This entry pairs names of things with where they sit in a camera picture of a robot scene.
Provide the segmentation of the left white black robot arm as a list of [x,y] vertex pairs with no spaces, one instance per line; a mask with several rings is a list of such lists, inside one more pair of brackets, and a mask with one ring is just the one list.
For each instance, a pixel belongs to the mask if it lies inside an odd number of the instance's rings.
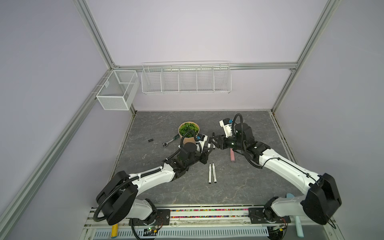
[[106,220],[112,226],[130,218],[138,219],[145,225],[153,224],[159,216],[158,209],[151,200],[140,200],[138,196],[158,185],[179,179],[196,163],[206,164],[214,149],[212,143],[186,143],[157,168],[137,174],[118,172],[96,197],[98,207],[93,221]]

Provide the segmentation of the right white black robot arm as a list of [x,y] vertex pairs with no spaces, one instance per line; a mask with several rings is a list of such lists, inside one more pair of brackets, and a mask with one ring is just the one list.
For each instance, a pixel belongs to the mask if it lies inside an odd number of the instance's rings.
[[308,217],[319,225],[326,225],[342,205],[334,177],[309,171],[278,154],[270,146],[256,141],[252,129],[245,123],[236,124],[226,118],[220,121],[224,135],[214,136],[210,141],[218,149],[233,149],[257,169],[267,168],[293,186],[301,196],[293,198],[273,197],[264,206],[267,222],[275,222],[285,216]]

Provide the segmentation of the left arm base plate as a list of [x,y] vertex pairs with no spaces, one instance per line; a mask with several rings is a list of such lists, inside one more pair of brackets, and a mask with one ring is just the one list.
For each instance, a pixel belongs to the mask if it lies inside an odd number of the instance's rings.
[[145,220],[130,219],[129,225],[134,226],[168,226],[171,219],[170,209],[159,209],[152,212]]

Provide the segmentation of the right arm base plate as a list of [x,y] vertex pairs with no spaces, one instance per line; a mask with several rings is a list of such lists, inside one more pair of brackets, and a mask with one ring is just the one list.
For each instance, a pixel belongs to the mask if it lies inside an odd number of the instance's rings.
[[279,217],[264,207],[249,208],[249,218],[252,224],[289,224],[291,219],[288,216]]

